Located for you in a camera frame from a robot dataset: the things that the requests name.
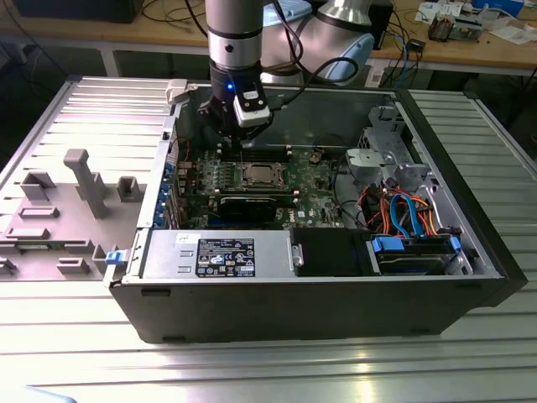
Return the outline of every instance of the motherboard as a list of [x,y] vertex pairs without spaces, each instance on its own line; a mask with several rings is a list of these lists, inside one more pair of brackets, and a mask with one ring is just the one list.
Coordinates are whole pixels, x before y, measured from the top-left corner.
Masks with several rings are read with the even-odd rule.
[[204,151],[181,161],[167,218],[170,228],[343,227],[332,182],[333,158],[314,149],[279,153]]

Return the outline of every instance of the paper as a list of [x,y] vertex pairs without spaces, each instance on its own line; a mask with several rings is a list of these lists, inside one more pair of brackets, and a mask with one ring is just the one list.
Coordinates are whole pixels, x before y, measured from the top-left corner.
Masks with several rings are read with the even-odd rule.
[[517,27],[503,27],[491,31],[492,35],[505,39],[512,44],[526,44],[532,40],[537,40],[537,31],[524,31]]
[[431,3],[425,2],[420,4],[420,8],[416,13],[416,21],[421,21],[426,24],[431,24],[435,19],[436,13],[450,14],[453,17],[461,15],[463,2],[453,3]]

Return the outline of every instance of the desk leg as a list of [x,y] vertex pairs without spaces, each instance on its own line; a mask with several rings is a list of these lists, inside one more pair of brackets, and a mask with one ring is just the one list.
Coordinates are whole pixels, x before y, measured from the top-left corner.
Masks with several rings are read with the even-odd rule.
[[384,70],[389,67],[390,62],[390,59],[370,59],[366,86],[378,88],[380,81],[383,79]]
[[102,63],[109,77],[121,77],[121,69],[112,49],[101,49]]

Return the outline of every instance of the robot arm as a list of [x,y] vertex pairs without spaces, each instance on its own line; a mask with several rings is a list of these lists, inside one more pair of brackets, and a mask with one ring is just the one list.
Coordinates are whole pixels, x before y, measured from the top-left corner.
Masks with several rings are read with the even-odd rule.
[[[285,19],[300,38],[304,51],[298,66],[312,72],[328,60],[347,57],[365,65],[373,49],[373,37],[367,34],[371,22],[371,0],[330,0],[317,17],[292,18],[285,6],[308,6],[300,0],[282,1]],[[209,55],[211,57],[211,99],[203,103],[199,114],[232,144],[252,140],[272,123],[261,83],[266,65],[289,65],[293,53],[288,31],[282,24],[263,30],[263,7],[273,8],[270,0],[206,0]],[[323,69],[319,77],[341,81],[352,74],[352,65],[339,61]]]
[[232,140],[269,125],[261,85],[263,0],[206,0],[212,96],[200,115]]

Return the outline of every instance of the computer case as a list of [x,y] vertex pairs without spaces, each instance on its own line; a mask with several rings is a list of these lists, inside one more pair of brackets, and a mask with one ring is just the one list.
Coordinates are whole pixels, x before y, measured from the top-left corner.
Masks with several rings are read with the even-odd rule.
[[369,7],[371,19],[371,35],[375,38],[373,48],[379,50],[383,44],[389,19],[392,16],[394,4],[392,0],[373,0]]
[[13,0],[23,17],[92,19],[130,24],[144,0]]

